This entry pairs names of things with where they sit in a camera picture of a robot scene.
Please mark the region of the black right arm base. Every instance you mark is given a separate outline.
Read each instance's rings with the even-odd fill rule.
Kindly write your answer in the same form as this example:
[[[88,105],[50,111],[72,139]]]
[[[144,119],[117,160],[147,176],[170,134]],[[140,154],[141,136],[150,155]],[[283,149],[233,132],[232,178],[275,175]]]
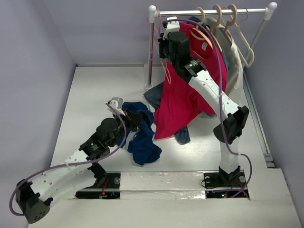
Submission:
[[[240,166],[230,174],[225,173],[221,168],[219,171],[206,172],[201,185],[206,190],[207,199],[249,199],[247,180]]]

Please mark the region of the pink wire hanger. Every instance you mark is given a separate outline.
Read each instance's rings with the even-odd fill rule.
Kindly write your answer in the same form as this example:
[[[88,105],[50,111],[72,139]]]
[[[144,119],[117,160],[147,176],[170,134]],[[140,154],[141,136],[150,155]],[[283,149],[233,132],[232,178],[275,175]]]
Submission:
[[[154,30],[157,32],[158,35],[160,35],[160,33],[161,33],[161,22],[162,22],[162,17],[160,16],[160,21],[159,21],[158,28],[156,28],[154,26]],[[155,38],[153,38],[153,41],[154,41],[154,46],[156,48],[156,51],[157,51],[157,53],[159,55],[160,54],[159,45],[156,44],[156,39]],[[166,78],[167,82],[169,84],[171,84],[171,75],[170,75],[170,73],[168,71],[167,64],[166,63],[164,64],[164,62],[161,60],[161,65],[162,65],[162,68],[163,68],[163,70],[165,72],[165,78]]]

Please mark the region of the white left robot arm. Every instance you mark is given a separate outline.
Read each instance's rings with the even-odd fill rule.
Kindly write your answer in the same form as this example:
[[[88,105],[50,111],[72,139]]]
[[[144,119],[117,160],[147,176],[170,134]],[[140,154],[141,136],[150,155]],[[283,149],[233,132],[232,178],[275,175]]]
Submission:
[[[112,155],[111,147],[124,143],[128,131],[137,130],[142,114],[109,107],[113,113],[105,118],[79,149],[62,164],[38,171],[21,180],[11,199],[15,200],[29,224],[44,218],[51,207],[67,195],[87,185],[99,188],[104,185],[107,173],[99,164]]]

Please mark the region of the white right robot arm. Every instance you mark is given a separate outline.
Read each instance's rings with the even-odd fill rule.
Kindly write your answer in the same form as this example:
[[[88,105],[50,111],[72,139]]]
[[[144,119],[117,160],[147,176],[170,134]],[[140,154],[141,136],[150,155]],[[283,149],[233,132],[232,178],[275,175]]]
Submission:
[[[203,63],[191,57],[190,41],[184,33],[161,33],[158,42],[160,58],[169,60],[178,77],[198,92],[218,116],[220,123],[213,129],[221,142],[218,180],[223,186],[230,186],[240,173],[237,153],[230,149],[238,148],[238,138],[242,135],[249,109],[240,107],[220,91]]]

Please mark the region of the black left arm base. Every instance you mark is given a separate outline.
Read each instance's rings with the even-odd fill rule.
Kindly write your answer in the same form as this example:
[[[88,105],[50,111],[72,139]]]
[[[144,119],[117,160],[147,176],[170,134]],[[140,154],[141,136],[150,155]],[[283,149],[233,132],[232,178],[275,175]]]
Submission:
[[[119,171],[107,172],[99,176],[95,183],[75,193],[77,199],[120,199],[121,173]]]

